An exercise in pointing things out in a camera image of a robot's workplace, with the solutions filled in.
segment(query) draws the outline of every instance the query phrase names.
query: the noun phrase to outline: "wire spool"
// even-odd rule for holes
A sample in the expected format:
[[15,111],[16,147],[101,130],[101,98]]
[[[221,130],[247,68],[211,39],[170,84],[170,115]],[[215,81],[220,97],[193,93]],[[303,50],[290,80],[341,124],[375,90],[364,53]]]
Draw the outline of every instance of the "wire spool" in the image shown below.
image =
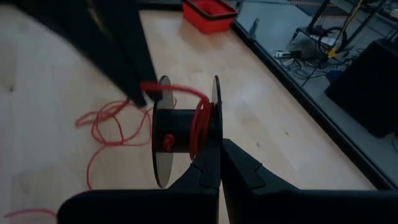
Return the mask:
[[[167,76],[159,80],[160,85],[170,85]],[[218,77],[213,80],[208,135],[203,147],[220,145],[223,140],[221,90]],[[154,104],[152,115],[152,162],[157,185],[164,188],[170,179],[173,153],[190,152],[190,130],[195,110],[175,110],[173,93],[164,90],[163,98]]]

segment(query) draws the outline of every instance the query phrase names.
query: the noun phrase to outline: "black metal frame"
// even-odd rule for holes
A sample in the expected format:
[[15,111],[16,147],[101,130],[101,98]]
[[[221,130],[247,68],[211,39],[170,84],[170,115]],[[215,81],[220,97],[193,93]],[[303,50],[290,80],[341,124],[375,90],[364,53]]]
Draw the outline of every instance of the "black metal frame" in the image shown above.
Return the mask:
[[[181,11],[182,1],[172,0],[140,0],[140,9],[156,9],[162,11]],[[398,185],[394,183],[371,158],[369,158],[355,143],[333,122],[328,115],[317,105],[300,85],[285,72],[272,56],[267,53],[256,40],[250,38],[248,32],[237,21],[231,25],[231,29],[245,43],[249,49],[268,67],[278,78],[290,94],[303,106],[309,115],[321,126],[321,128],[332,138],[336,145],[347,155],[347,157],[360,169],[360,171],[380,190],[395,190]]]
[[[387,2],[387,0],[380,1],[380,3],[377,5],[377,7],[375,7],[369,13],[369,15],[365,18],[365,20],[362,21],[361,25],[359,25],[359,27],[353,32],[353,34],[348,38],[348,40],[344,43],[344,45],[341,46],[341,48],[336,51],[336,53],[340,53],[341,51],[343,51],[344,48],[347,47],[354,40],[354,38],[364,29],[364,27],[369,23],[369,21],[373,18],[373,16],[380,10],[380,8],[386,2]],[[295,37],[297,36],[297,32],[307,31],[308,33],[311,34],[313,32],[313,27],[314,27],[315,23],[317,22],[319,17],[322,15],[322,12],[327,8],[329,3],[330,3],[330,0],[324,0],[322,5],[319,7],[317,13],[314,15],[311,22],[309,23],[308,27],[306,27],[306,29],[303,29],[302,27],[297,28],[296,33],[293,36],[293,39],[295,39]]]

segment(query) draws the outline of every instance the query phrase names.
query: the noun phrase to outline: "red container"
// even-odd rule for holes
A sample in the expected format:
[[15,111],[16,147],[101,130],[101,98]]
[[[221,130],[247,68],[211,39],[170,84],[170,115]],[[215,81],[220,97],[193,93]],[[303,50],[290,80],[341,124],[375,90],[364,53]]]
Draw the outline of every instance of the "red container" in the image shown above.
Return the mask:
[[183,0],[183,16],[204,34],[226,31],[238,14],[222,0]]

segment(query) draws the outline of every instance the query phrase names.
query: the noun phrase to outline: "black cable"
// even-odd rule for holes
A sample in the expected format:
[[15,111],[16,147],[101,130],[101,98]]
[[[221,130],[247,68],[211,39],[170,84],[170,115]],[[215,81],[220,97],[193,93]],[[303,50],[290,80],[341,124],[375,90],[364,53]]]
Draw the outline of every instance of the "black cable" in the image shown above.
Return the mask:
[[349,65],[351,65],[351,63],[352,63],[353,60],[355,60],[355,59],[358,58],[359,55],[360,55],[360,54],[352,55],[352,56],[350,56],[350,57],[344,59],[343,61],[339,61],[337,58],[333,58],[333,60],[336,60],[336,61],[337,61],[337,63],[334,63],[334,65],[336,65],[336,66],[340,66],[340,65],[349,66]]
[[331,82],[331,80],[329,79],[329,77],[327,76],[327,73],[324,72],[324,74],[320,74],[320,75],[315,75],[311,77],[311,74],[307,73],[306,71],[304,71],[302,69],[302,64],[300,63],[300,61],[296,58],[293,58],[293,62],[290,63],[289,65],[285,65],[283,62],[281,62],[281,60],[278,60],[280,62],[280,64],[287,69],[288,71],[291,72],[291,75],[298,79],[298,80],[308,80],[308,79],[313,79],[313,78],[319,78],[319,77],[326,77],[326,79]]
[[[354,13],[354,10],[356,9],[356,6],[357,6],[357,5],[353,5],[353,7],[351,8],[351,10],[349,11],[346,20],[344,21],[343,25],[341,26],[341,29],[343,29],[344,27],[346,27],[346,25],[348,25],[348,20],[349,20],[350,17],[352,16],[352,13]],[[344,30],[344,33],[345,33],[345,35],[346,35],[346,41],[345,41],[344,44],[343,44],[343,41],[341,41],[341,46],[339,47],[339,49],[338,49],[336,52],[339,52],[340,49],[343,50],[343,49],[346,47],[345,44],[347,43],[347,33],[346,33],[345,30]],[[338,34],[338,36],[337,36],[337,38],[336,38],[336,41],[340,38],[340,35],[341,35],[341,32]]]
[[[331,28],[325,30],[325,31],[319,36],[318,41],[317,41],[317,51],[318,51],[320,54],[325,54],[325,55],[326,55],[326,54],[329,53],[329,51],[334,47],[334,46],[331,46],[331,47],[328,49],[327,47],[323,46],[323,44],[322,44],[322,38],[328,37],[329,33],[330,33],[331,31],[334,31],[334,30],[337,30],[337,31],[340,32],[339,35],[338,35],[337,38],[336,38],[336,42],[335,42],[335,44],[334,44],[334,46],[335,46],[335,45],[337,44],[337,41],[338,41],[338,39],[339,39],[341,33],[342,33],[342,30],[343,30],[342,27],[331,27]],[[337,49],[337,51],[339,51],[339,50],[342,48],[342,46],[344,46],[346,43],[347,43],[347,33],[344,31],[344,32],[343,32],[343,38],[342,38],[342,40],[341,40],[341,45],[340,45],[340,47]]]
[[[353,6],[353,7],[351,8],[351,10],[350,10],[350,12],[349,12],[350,15],[352,15],[352,13],[354,12],[354,9],[355,9],[355,8],[356,8],[356,6]],[[338,34],[338,36],[337,36],[337,38],[336,38],[336,42],[335,42],[335,43],[337,43],[337,41],[338,41],[338,39],[340,38],[340,35],[341,35],[341,34],[343,34],[343,36],[345,35],[345,37],[346,37],[347,33],[345,32],[345,30],[344,30],[344,32],[342,32],[342,31],[343,31],[343,28],[346,26],[347,22],[349,21],[349,18],[350,18],[350,16],[348,16],[348,17],[346,18],[345,22],[343,23],[343,27],[337,28],[337,29],[340,30],[340,32],[339,32],[339,34]],[[329,33],[329,31],[326,30],[326,31],[324,31],[324,33],[321,34],[321,36],[319,36],[319,39],[318,39],[317,44],[318,44],[318,50],[320,51],[320,53],[321,53],[322,55],[321,55],[321,57],[320,57],[320,61],[318,62],[317,66],[313,68],[312,73],[308,76],[308,78],[306,78],[306,80],[305,80],[304,83],[302,84],[302,87],[309,81],[309,79],[312,78],[312,75],[318,70],[318,67],[319,67],[323,62],[326,62],[326,61],[328,60],[328,56],[327,56],[327,55],[328,55],[328,53],[330,52],[330,50],[333,49],[334,46],[333,46],[332,48],[328,49],[328,52],[326,52],[326,53],[325,53],[325,52],[322,52],[322,50],[321,50],[321,47],[322,47],[322,37],[323,37],[324,35],[328,35],[328,33]],[[345,47],[346,41],[344,41],[344,42],[343,42],[343,40],[341,41],[341,45],[340,45],[339,49],[342,50],[342,49]]]

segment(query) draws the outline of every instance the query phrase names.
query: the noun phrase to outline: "red wire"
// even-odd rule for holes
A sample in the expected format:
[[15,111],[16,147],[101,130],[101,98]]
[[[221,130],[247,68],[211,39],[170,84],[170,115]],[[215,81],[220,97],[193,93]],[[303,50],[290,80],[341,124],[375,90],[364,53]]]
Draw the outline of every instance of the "red wire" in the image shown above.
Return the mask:
[[[206,141],[206,137],[207,137],[207,131],[208,131],[208,125],[209,125],[209,121],[210,121],[210,114],[211,114],[211,107],[212,107],[207,96],[205,94],[199,92],[198,90],[194,90],[192,88],[180,86],[180,85],[158,85],[156,83],[144,82],[144,83],[141,83],[141,89],[145,90],[145,91],[162,91],[162,90],[182,91],[185,93],[193,94],[200,98],[199,104],[198,104],[198,106],[195,110],[195,114],[193,116],[193,121],[192,121],[192,126],[191,126],[191,131],[190,131],[190,157],[191,157],[191,159],[194,159],[195,156],[198,154],[198,148],[201,148],[204,145],[204,143]],[[176,104],[177,104],[177,99],[174,98],[174,106]],[[96,141],[98,141],[99,143],[102,144],[102,146],[92,155],[92,157],[87,165],[87,168],[86,168],[86,184],[90,190],[93,189],[90,184],[91,165],[93,164],[93,161],[95,160],[95,158],[101,152],[103,152],[105,149],[107,149],[108,146],[137,146],[137,147],[139,147],[139,146],[145,146],[146,144],[150,143],[150,137],[152,136],[152,125],[151,125],[151,121],[150,121],[149,112],[153,108],[149,108],[148,110],[138,109],[143,114],[140,125],[134,134],[132,134],[128,138],[125,138],[124,134],[123,134],[121,123],[117,119],[116,115],[121,110],[126,108],[127,106],[134,106],[134,104],[132,104],[128,99],[120,100],[120,101],[112,101],[112,102],[105,104],[99,111],[88,112],[75,121],[75,126],[77,128],[91,124],[92,137]],[[100,131],[99,125],[102,122],[109,120],[110,118],[115,120],[115,122],[118,126],[118,130],[119,130],[119,134],[120,134],[120,138],[121,138],[120,141],[107,141],[107,140],[105,140],[105,138],[103,137],[103,135]],[[147,120],[148,124],[149,124],[148,140],[145,142],[135,143],[135,144],[127,143],[130,140],[133,140],[140,133],[145,120]],[[166,138],[164,139],[164,146],[166,147],[166,150],[170,150],[169,147],[171,147],[173,143],[174,143],[173,137],[166,136]],[[57,216],[57,214],[53,211],[50,211],[47,209],[33,208],[33,209],[25,209],[25,210],[21,210],[18,212],[8,213],[4,216],[4,218],[11,218],[13,216],[21,215],[21,214],[25,214],[25,213],[46,213],[55,218]]]
[[55,212],[45,209],[45,208],[31,208],[31,209],[24,209],[24,210],[21,210],[18,212],[11,212],[11,213],[5,214],[4,218],[11,218],[16,215],[22,215],[22,214],[26,214],[26,213],[45,213],[47,215],[51,215],[54,218],[57,218],[57,214]]

